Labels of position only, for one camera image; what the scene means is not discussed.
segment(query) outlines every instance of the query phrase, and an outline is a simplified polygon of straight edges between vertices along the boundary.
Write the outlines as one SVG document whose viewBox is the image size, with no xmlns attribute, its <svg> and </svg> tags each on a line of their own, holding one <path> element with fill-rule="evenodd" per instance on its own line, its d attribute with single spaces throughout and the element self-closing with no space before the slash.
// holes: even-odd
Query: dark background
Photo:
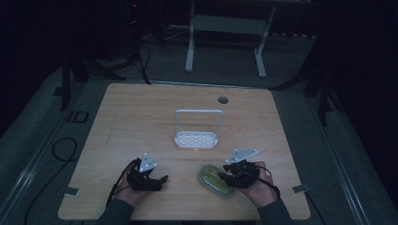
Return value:
<svg viewBox="0 0 398 225">
<path fill-rule="evenodd" d="M 109 26 L 104 25 L 112 18 L 103 10 L 110 2 L 114 1 L 0 3 L 0 135 L 48 75 L 60 67 L 69 46 L 65 40 L 77 41 L 72 41 L 73 46 L 84 46 L 93 57 L 109 56 L 109 34 L 118 32 L 106 31 Z M 398 205 L 394 191 L 398 180 L 398 5 L 387 0 L 344 1 L 343 6 L 335 2 L 268 2 L 264 8 L 278 6 L 271 33 L 317 36 L 306 63 L 330 71 L 330 86 L 336 90 L 380 179 Z M 237 11 L 236 1 L 220 0 L 218 4 L 220 7 L 198 9 L 210 14 L 249 12 L 254 17 L 263 16 L 254 10 L 258 6 Z M 163 23 L 188 25 L 189 12 L 190 1 L 167 1 L 162 4 Z"/>
</svg>

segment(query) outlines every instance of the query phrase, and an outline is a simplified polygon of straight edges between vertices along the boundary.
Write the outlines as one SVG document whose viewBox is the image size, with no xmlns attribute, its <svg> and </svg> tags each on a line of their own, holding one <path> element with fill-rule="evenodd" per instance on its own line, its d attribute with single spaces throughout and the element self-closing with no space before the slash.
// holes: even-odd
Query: gray carpet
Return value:
<svg viewBox="0 0 398 225">
<path fill-rule="evenodd" d="M 169 39 L 164 48 L 152 42 L 151 37 L 148 38 L 150 60 L 147 75 L 153 83 L 202 83 L 268 88 L 294 77 L 314 44 L 313 39 L 304 37 L 270 37 L 263 52 L 268 76 L 260 79 L 252 48 L 248 45 L 234 44 L 217 46 L 214 39 L 220 38 L 214 38 L 214 34 L 197 36 L 193 72 L 186 73 L 186 34 L 170 35 L 174 34 L 178 36 Z M 142 56 L 146 60 L 146 48 L 142 49 Z M 127 83 L 143 82 L 137 67 L 118 73 L 128 77 Z M 32 200 L 57 170 L 64 166 L 64 162 L 54 158 L 52 144 L 62 138 L 72 137 L 77 141 L 75 156 L 79 156 L 101 98 L 107 85 L 112 82 L 95 74 L 89 83 L 73 82 L 72 102 L 69 108 L 61 113 L 61 99 L 53 96 L 55 87 L 60 85 L 60 70 L 56 71 L 32 97 L 18 120 L 0 140 L 2 201 L 14 187 L 30 158 L 38 149 L 46 149 L 35 179 L 12 210 L 8 224 L 23 224 L 23 217 Z M 369 219 L 367 223 L 362 224 L 398 224 L 397 211 L 378 180 L 360 139 L 344 112 L 328 112 L 328 127 L 323 128 L 314 116 L 317 97 L 303 96 L 301 90 L 304 85 L 305 82 L 301 82 L 285 91 L 273 92 L 273 95 L 301 182 L 309 186 L 308 193 L 326 224 L 360 224 L 346 198 L 346 189 L 342 186 L 334 160 L 336 155 L 340 157 L 352 186 L 358 193 L 356 197 Z M 68 123 L 71 111 L 88 112 L 87 123 Z M 73 144 L 64 141 L 57 146 L 59 154 L 68 158 Z M 58 207 L 75 166 L 76 162 L 69 163 L 41 192 L 32 205 L 28 224 L 81 224 L 81 221 L 62 221 L 57 217 Z M 319 215 L 311 204 L 310 208 L 311 217 L 295 221 L 295 224 L 321 224 Z"/>
</svg>

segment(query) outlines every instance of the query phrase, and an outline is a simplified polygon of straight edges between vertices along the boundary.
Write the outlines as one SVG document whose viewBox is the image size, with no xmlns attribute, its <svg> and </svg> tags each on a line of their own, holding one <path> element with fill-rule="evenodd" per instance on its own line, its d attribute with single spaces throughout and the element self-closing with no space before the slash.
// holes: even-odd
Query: table leg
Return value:
<svg viewBox="0 0 398 225">
<path fill-rule="evenodd" d="M 194 7 L 195 7 L 195 1 L 191 1 L 191 18 L 190 18 L 190 44 L 188 46 L 188 53 L 187 53 L 187 62 L 185 64 L 185 71 L 186 72 L 192 72 L 193 68 L 193 54 L 194 54 L 194 45 L 193 45 L 193 32 L 194 32 Z"/>
<path fill-rule="evenodd" d="M 263 52 L 264 45 L 266 44 L 267 36 L 269 33 L 269 28 L 271 27 L 271 23 L 273 20 L 273 17 L 275 15 L 275 10 L 276 8 L 273 7 L 271 12 L 269 13 L 268 20 L 266 21 L 266 24 L 264 25 L 264 31 L 261 37 L 261 42 L 258 48 L 254 49 L 254 57 L 255 57 L 255 63 L 257 64 L 257 70 L 258 70 L 258 76 L 260 78 L 265 78 L 267 76 L 266 70 L 264 69 L 264 61 L 263 61 L 263 56 L 261 53 Z"/>
</svg>

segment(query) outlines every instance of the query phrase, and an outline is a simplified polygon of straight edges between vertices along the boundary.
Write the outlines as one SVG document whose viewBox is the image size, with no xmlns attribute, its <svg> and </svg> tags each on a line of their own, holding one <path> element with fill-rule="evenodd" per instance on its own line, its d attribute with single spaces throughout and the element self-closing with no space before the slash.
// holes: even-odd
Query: sleeve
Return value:
<svg viewBox="0 0 398 225">
<path fill-rule="evenodd" d="M 282 199 L 269 205 L 257 208 L 263 225 L 290 225 L 293 220 L 289 215 Z"/>
<path fill-rule="evenodd" d="M 128 225 L 134 207 L 119 199 L 113 199 L 100 216 L 96 225 Z"/>
</svg>

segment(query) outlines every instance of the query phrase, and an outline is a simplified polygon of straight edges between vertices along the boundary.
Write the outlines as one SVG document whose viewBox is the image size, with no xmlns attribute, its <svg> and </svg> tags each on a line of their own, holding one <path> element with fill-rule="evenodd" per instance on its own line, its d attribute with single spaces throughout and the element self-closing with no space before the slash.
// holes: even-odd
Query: white basket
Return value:
<svg viewBox="0 0 398 225">
<path fill-rule="evenodd" d="M 220 120 L 217 132 L 203 131 L 179 131 L 178 130 L 178 114 L 179 113 L 219 113 Z M 212 149 L 219 141 L 219 133 L 222 128 L 223 112 L 221 110 L 177 110 L 175 112 L 176 135 L 175 142 L 180 148 L 190 149 Z"/>
</svg>

